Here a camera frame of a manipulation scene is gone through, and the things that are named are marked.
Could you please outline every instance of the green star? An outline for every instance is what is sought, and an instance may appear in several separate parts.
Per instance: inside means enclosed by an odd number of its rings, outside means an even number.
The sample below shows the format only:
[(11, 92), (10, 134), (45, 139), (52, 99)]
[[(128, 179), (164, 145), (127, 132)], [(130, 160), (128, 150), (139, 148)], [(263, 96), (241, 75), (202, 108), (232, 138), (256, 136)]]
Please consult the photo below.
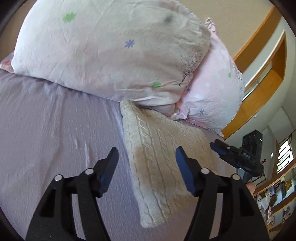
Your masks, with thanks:
[(64, 20), (65, 23), (69, 23), (69, 22), (71, 22), (75, 18), (75, 16), (76, 16), (76, 14), (73, 13), (73, 12), (72, 13), (67, 13), (64, 16), (63, 20)]
[(157, 82), (154, 82), (152, 86), (153, 86), (153, 87), (160, 87), (160, 86), (161, 86), (161, 83), (159, 83), (159, 82), (157, 81)]

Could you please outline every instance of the pink pillow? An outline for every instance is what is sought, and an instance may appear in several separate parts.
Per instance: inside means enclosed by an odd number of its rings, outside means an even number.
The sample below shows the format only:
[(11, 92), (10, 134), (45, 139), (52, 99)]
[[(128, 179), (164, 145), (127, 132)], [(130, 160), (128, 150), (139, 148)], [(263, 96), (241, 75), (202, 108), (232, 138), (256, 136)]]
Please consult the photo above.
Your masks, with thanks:
[(187, 86), (171, 119), (186, 121), (220, 133), (235, 117), (244, 96), (242, 73), (217, 36), (209, 18), (210, 49)]
[(4, 69), (11, 74), (14, 74), (14, 70), (11, 67), (11, 60), (13, 58), (13, 53), (9, 54), (5, 59), (0, 62), (0, 69)]

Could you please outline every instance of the mattress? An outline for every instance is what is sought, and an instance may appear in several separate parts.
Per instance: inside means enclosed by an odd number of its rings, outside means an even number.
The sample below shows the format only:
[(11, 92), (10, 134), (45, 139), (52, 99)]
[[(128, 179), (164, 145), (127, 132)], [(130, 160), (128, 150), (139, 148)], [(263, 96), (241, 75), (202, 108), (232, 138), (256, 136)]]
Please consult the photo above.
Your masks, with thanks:
[[(0, 113), (0, 206), (23, 238), (53, 177), (78, 175), (115, 146), (118, 166), (108, 192), (98, 199), (111, 240), (184, 240), (195, 206), (157, 228), (140, 225), (118, 102), (0, 70)], [(209, 141), (218, 138), (204, 132)], [(222, 175), (235, 172), (217, 154), (215, 164)], [(218, 233), (221, 205), (220, 196), (212, 236)]]

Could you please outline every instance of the white pillow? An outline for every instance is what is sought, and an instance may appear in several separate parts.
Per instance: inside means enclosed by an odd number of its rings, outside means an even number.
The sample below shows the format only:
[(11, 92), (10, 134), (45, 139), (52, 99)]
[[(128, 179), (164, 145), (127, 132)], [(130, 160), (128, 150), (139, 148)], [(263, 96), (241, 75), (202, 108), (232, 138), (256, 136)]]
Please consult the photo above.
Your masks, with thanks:
[(210, 45), (210, 32), (172, 0), (38, 0), (21, 27), (16, 74), (170, 116)]

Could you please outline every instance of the cream cable-knit sweater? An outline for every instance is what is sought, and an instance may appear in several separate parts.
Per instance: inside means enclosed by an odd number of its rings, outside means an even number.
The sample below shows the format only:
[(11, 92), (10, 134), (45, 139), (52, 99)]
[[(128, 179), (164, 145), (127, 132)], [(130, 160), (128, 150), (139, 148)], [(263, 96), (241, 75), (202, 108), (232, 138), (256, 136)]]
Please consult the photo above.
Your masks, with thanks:
[(164, 223), (196, 203), (186, 189), (175, 151), (182, 146), (188, 157), (213, 170), (212, 152), (204, 133), (153, 110), (139, 110), (131, 101), (120, 103), (133, 191), (145, 228)]

